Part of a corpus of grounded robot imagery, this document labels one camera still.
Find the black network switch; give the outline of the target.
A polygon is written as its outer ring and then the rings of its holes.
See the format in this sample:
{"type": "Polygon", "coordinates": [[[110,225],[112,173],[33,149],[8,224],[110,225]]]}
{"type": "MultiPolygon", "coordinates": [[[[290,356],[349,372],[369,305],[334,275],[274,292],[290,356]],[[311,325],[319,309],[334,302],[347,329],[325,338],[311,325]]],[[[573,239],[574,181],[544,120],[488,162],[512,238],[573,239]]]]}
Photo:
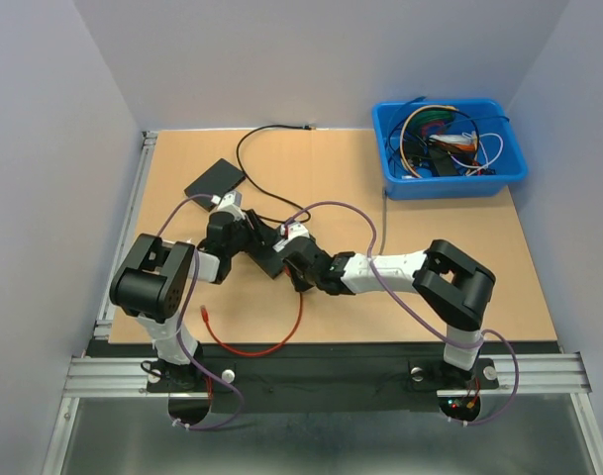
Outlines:
{"type": "Polygon", "coordinates": [[[184,189],[184,195],[210,212],[215,204],[211,196],[223,197],[246,180],[246,175],[225,158],[218,159],[184,189]]]}
{"type": "Polygon", "coordinates": [[[246,253],[252,259],[252,261],[271,279],[275,279],[284,271],[284,263],[281,260],[278,251],[275,249],[277,242],[280,240],[279,234],[276,230],[276,244],[272,250],[251,252],[249,250],[249,244],[247,246],[246,253]]]}

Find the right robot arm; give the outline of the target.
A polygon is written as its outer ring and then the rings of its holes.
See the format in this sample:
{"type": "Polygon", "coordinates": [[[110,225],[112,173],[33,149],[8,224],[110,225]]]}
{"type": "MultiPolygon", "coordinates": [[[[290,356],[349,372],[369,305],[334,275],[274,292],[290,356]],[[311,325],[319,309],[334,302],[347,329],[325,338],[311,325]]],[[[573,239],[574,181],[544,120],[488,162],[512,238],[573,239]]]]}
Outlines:
{"type": "Polygon", "coordinates": [[[312,237],[294,237],[275,250],[299,292],[317,288],[340,296],[385,291],[394,299],[400,293],[420,295],[447,326],[441,377],[461,386],[474,376],[496,277],[452,243],[435,239],[428,248],[407,254],[330,255],[312,237]]]}

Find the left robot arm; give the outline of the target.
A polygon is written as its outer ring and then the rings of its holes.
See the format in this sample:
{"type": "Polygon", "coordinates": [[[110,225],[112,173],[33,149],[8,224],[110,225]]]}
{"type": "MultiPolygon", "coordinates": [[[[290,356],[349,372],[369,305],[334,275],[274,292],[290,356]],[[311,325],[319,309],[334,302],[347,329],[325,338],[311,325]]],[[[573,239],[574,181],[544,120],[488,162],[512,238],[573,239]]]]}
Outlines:
{"type": "Polygon", "coordinates": [[[232,259],[244,252],[269,277],[282,271],[274,250],[277,231],[254,211],[217,211],[209,216],[205,237],[196,245],[140,234],[113,277],[111,303],[139,320],[148,332],[159,360],[172,364],[170,378],[181,389],[197,388],[205,367],[194,359],[199,342],[178,322],[189,282],[220,284],[231,271],[232,259]]]}

